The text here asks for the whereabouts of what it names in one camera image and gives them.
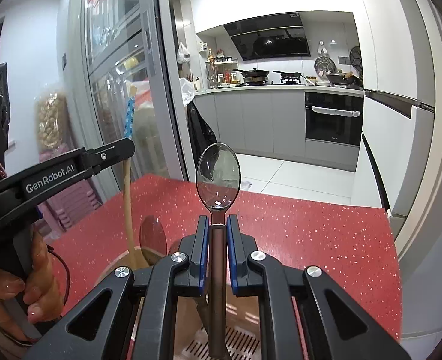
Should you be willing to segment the person left hand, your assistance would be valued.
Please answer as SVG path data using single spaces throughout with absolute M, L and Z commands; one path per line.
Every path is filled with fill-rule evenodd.
M 60 317 L 64 306 L 63 296 L 58 281 L 53 275 L 52 258 L 47 244 L 37 232 L 33 233 L 31 242 L 32 271 L 26 280 L 0 270 L 0 331 L 8 337 L 29 342 L 22 328 L 8 314 L 3 302 L 22 293 L 23 302 L 28 305 L 30 323 L 48 322 Z

